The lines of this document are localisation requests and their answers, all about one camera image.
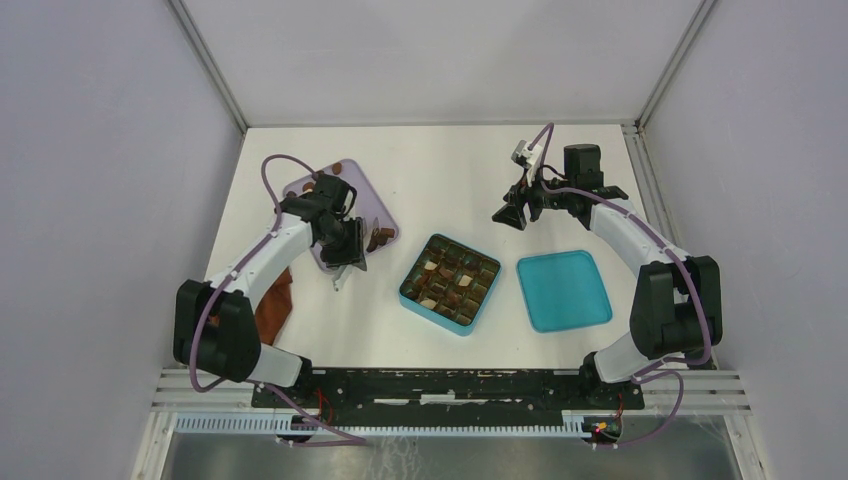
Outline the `metal kitchen tongs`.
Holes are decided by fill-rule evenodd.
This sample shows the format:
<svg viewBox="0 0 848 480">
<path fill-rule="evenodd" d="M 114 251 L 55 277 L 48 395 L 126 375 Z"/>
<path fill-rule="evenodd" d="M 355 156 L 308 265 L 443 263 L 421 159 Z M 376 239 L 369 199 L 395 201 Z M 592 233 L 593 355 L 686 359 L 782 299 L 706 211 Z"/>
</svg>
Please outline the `metal kitchen tongs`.
<svg viewBox="0 0 848 480">
<path fill-rule="evenodd" d="M 371 229 L 362 217 L 350 220 L 352 238 L 343 249 L 343 264 L 335 270 L 332 284 L 336 292 L 340 292 L 351 274 L 355 271 L 366 272 L 366 247 L 371 235 Z"/>
</svg>

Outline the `teal chocolate box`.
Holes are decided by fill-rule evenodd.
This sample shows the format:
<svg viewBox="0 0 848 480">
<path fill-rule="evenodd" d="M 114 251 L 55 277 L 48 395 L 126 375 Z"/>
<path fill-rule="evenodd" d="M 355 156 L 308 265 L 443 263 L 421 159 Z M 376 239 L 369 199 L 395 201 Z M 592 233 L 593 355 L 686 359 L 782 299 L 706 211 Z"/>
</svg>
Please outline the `teal chocolate box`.
<svg viewBox="0 0 848 480">
<path fill-rule="evenodd" d="M 427 271 L 427 261 L 438 264 Z M 435 233 L 429 237 L 398 288 L 400 305 L 450 331 L 470 335 L 502 271 L 495 258 Z"/>
</svg>

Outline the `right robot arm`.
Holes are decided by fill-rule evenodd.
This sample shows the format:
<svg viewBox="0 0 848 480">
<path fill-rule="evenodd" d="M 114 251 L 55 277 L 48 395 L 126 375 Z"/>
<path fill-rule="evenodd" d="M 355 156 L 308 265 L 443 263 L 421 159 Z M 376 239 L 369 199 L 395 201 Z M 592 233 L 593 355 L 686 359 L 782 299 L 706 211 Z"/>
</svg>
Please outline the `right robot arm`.
<svg viewBox="0 0 848 480">
<path fill-rule="evenodd" d="M 599 146 L 565 147 L 564 169 L 551 179 L 543 174 L 546 153 L 536 141 L 518 143 L 512 160 L 523 173 L 493 221 L 524 230 L 543 211 L 564 210 L 606 242 L 636 278 L 629 331 L 589 355 L 592 372 L 577 382 L 580 400 L 602 408 L 617 396 L 617 383 L 644 381 L 664 365 L 708 363 L 723 335 L 717 262 L 673 245 L 623 190 L 606 185 Z"/>
</svg>

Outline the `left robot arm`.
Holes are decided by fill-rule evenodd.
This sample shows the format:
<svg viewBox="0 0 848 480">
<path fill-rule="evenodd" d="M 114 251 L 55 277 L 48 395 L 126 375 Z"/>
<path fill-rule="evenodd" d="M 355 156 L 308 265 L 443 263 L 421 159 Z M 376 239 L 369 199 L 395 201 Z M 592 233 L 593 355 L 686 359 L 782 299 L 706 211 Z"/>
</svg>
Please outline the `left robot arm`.
<svg viewBox="0 0 848 480">
<path fill-rule="evenodd" d="M 321 175 L 312 190 L 278 202 L 265 234 L 227 268 L 206 281 L 185 281 L 176 293 L 175 360 L 232 382 L 276 385 L 288 406 L 306 405 L 314 394 L 305 374 L 310 360 L 263 343 L 256 309 L 291 263 L 313 248 L 336 274 L 366 270 L 365 222 L 351 215 L 356 199 L 346 181 Z"/>
</svg>

